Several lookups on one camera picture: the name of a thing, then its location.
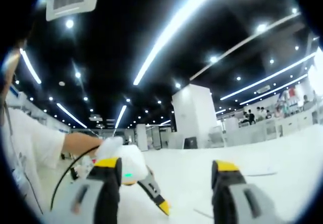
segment white floor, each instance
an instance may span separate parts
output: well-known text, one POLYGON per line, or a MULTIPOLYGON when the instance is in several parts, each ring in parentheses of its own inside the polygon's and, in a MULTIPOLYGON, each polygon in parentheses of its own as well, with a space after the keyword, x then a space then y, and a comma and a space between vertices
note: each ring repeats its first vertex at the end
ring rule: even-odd
MULTIPOLYGON (((162 195, 171 204, 164 215, 138 185, 120 189, 118 224, 213 223, 210 176, 215 159, 235 163, 247 182, 256 184, 272 199, 276 214, 284 221, 296 220, 317 189, 323 167, 323 126, 315 125, 293 135, 250 145, 196 150, 162 149, 144 152, 162 195), (275 173, 251 177, 252 174, 275 173)), ((42 179, 48 202, 68 161, 58 170, 44 171, 42 179)), ((61 186, 69 184, 68 177, 61 186)))

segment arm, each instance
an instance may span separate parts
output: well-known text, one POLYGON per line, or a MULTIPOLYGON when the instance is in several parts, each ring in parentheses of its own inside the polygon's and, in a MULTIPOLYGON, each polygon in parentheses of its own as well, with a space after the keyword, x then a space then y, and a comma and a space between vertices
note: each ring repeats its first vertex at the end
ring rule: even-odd
POLYGON ((63 143, 63 151, 70 152, 75 155, 81 155, 92 147, 99 146, 103 140, 88 136, 82 133, 67 134, 63 143))

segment black ceiling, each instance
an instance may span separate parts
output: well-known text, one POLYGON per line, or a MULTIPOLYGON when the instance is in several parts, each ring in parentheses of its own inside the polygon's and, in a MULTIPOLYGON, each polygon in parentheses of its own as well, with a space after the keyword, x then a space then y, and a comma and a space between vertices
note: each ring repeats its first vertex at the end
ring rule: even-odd
MULTIPOLYGON (((48 114, 58 115, 58 119, 77 128, 81 126, 56 102, 89 128, 96 126, 89 120, 91 114, 99 114, 103 120, 117 119, 124 104, 128 108, 120 128, 133 121, 161 123, 170 117, 171 98, 178 90, 175 82, 187 85, 212 55, 220 56, 252 35, 260 23, 271 24, 297 7, 293 0, 207 0, 157 55, 140 84, 134 86, 154 42, 185 1, 98 0, 93 12, 68 17, 74 21, 72 29, 65 27, 67 18, 47 22, 45 10, 39 10, 26 52, 42 84, 36 84, 21 59, 17 88, 33 97, 34 103, 47 109, 48 114), (80 79, 75 77, 75 70, 81 73, 80 79), (60 81, 65 82, 64 87, 59 86, 60 81)), ((309 53, 309 33, 298 16, 240 47, 192 83, 211 89, 216 108, 240 108, 239 102, 252 98, 258 88, 273 82, 280 86, 290 81, 291 74, 300 76, 302 66, 228 100, 220 101, 220 97, 305 57, 309 53)))

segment ceiling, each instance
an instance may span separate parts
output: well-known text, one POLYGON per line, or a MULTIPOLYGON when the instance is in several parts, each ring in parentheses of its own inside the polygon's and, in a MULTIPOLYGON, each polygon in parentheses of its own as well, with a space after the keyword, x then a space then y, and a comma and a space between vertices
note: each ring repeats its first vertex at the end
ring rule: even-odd
MULTIPOLYGON (((57 115, 76 128, 82 126, 56 103, 88 128, 98 127, 96 121, 89 119, 91 114, 102 117, 102 127, 113 128, 106 119, 117 119, 123 105, 127 109, 119 128, 135 127, 133 121, 160 124, 172 115, 172 95, 179 90, 176 83, 184 87, 190 77, 210 63, 210 57, 219 57, 253 35, 258 25, 292 15, 293 8, 297 8, 293 0, 207 0, 159 52, 139 85, 134 86, 156 39, 186 1, 98 0, 92 12, 50 22, 45 19, 45 9, 38 9, 26 53, 42 83, 35 82, 21 59, 16 73, 20 83, 16 87, 33 97, 35 105, 49 115, 57 115), (74 21, 73 28, 65 26, 67 19, 74 21)), ((317 43, 313 37, 303 18, 297 16, 241 46, 191 83, 211 89, 216 110, 220 106, 239 109, 239 103, 253 98, 255 90, 274 83, 279 87, 291 80, 290 75, 303 75, 304 65, 227 100, 220 98, 313 52, 317 43)))

